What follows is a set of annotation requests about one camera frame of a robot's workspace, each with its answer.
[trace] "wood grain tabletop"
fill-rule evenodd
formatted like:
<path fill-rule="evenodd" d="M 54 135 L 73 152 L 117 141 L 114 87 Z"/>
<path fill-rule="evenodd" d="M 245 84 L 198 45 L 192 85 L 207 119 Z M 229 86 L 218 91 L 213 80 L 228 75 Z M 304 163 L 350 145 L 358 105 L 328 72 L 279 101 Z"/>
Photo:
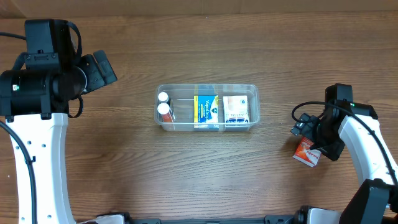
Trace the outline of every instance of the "wood grain tabletop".
<path fill-rule="evenodd" d="M 83 53 L 105 50 L 119 78 L 85 95 L 83 115 L 69 120 L 76 220 L 109 211 L 163 220 L 293 214 L 301 205 L 342 211 L 359 187 L 348 150 L 310 168 L 292 158 L 300 139 L 290 133 L 293 107 L 323 101 L 337 82 L 373 105 L 398 159 L 398 12 L 69 20 Z M 0 31 L 23 35 L 24 20 L 0 19 Z M 23 40 L 0 37 L 0 72 L 23 51 Z M 154 122 L 155 89 L 166 83 L 253 83 L 261 121 L 240 133 L 166 132 Z M 0 223 L 17 223 L 14 154 L 4 131 L 0 141 Z"/>

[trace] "orange medicine box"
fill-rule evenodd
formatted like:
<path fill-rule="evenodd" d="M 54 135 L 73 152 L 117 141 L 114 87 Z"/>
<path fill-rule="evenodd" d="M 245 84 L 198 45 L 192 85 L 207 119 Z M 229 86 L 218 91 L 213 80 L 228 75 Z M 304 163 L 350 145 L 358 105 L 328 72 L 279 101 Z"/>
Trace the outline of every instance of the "orange medicine box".
<path fill-rule="evenodd" d="M 321 152 L 318 150 L 310 150 L 313 142 L 306 137 L 303 137 L 300 144 L 297 146 L 296 153 L 293 158 L 303 162 L 304 164 L 314 167 L 318 164 L 318 160 L 321 157 Z"/>

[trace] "clear plastic container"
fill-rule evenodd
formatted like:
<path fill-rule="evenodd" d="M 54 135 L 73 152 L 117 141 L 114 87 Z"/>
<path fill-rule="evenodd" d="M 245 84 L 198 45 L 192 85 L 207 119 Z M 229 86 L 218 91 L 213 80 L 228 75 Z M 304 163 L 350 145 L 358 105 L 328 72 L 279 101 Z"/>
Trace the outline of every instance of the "clear plastic container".
<path fill-rule="evenodd" d="M 163 122 L 162 115 L 158 113 L 158 95 L 166 92 L 172 100 L 172 111 L 174 122 Z M 194 123 L 194 99 L 195 95 L 218 95 L 218 123 L 211 123 L 211 128 L 198 128 Z M 248 123 L 225 123 L 224 122 L 224 96 L 248 97 Z M 247 131 L 260 121 L 259 92 L 255 85 L 248 84 L 197 84 L 197 85 L 160 85 L 155 94 L 155 122 L 166 131 Z"/>

